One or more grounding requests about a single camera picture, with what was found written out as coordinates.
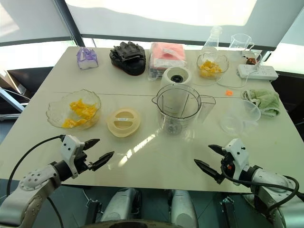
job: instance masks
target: plastic pitcher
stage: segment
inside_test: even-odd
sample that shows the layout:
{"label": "plastic pitcher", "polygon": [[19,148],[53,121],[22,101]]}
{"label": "plastic pitcher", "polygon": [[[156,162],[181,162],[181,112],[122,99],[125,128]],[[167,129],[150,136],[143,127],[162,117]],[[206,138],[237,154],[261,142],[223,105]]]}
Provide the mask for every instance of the plastic pitcher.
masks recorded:
{"label": "plastic pitcher", "polygon": [[152,99],[159,110],[161,129],[173,135],[180,134],[193,120],[203,123],[215,105],[212,96],[199,93],[183,84],[170,84],[161,88]]}
{"label": "plastic pitcher", "polygon": [[220,120],[221,128],[230,135],[249,132],[261,117],[259,108],[246,100],[237,100]]}
{"label": "plastic pitcher", "polygon": [[248,46],[251,45],[251,47],[249,48],[249,50],[251,50],[255,45],[251,41],[251,37],[246,34],[234,34],[233,36],[231,36],[231,43],[229,45],[229,48],[237,48],[240,51],[245,51]]}

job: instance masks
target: black glove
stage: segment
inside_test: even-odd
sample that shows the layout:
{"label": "black glove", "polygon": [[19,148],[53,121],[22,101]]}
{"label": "black glove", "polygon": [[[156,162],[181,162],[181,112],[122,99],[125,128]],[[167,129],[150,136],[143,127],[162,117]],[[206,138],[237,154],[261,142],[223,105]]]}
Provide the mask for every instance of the black glove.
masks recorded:
{"label": "black glove", "polygon": [[146,67],[144,49],[130,41],[128,44],[121,42],[120,46],[114,46],[110,59],[114,66],[133,76],[142,74]]}

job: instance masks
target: glass bowl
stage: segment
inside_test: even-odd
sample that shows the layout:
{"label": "glass bowl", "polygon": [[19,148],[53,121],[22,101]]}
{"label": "glass bowl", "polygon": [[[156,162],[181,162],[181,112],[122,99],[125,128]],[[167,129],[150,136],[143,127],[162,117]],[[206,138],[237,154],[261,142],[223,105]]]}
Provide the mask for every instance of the glass bowl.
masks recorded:
{"label": "glass bowl", "polygon": [[[95,105],[96,112],[95,114],[88,119],[85,123],[74,126],[71,128],[62,127],[62,124],[67,118],[72,120],[80,120],[79,117],[73,110],[70,108],[71,102],[77,102],[79,99],[82,99],[82,102],[87,105]],[[91,91],[82,89],[77,92],[70,93],[64,96],[60,101],[51,102],[48,105],[48,110],[46,112],[47,121],[54,127],[64,128],[64,129],[78,129],[83,130],[93,126],[99,120],[101,114],[101,102],[99,97]]]}
{"label": "glass bowl", "polygon": [[[208,79],[220,78],[227,71],[229,67],[228,59],[225,55],[217,56],[216,59],[214,60],[213,56],[211,57],[210,54],[206,53],[203,55],[199,55],[196,63],[198,66],[199,76]],[[209,66],[210,64],[215,67],[214,68],[201,67],[202,65]]]}

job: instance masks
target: power strip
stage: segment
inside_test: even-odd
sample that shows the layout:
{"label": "power strip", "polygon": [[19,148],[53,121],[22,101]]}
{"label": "power strip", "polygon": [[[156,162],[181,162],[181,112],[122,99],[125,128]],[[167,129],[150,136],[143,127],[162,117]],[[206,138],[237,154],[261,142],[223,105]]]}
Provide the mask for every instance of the power strip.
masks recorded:
{"label": "power strip", "polygon": [[262,79],[262,80],[276,80],[279,76],[272,66],[260,66],[259,70],[256,71],[255,65],[240,64],[237,68],[237,74],[241,78],[248,79]]}

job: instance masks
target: green towel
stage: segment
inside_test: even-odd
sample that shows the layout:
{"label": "green towel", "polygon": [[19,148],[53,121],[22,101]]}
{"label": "green towel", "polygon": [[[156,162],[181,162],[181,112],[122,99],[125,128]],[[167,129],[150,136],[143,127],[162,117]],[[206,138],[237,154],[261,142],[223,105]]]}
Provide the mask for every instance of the green towel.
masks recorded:
{"label": "green towel", "polygon": [[266,89],[250,89],[242,92],[242,98],[254,103],[261,114],[276,116],[280,113],[279,94]]}

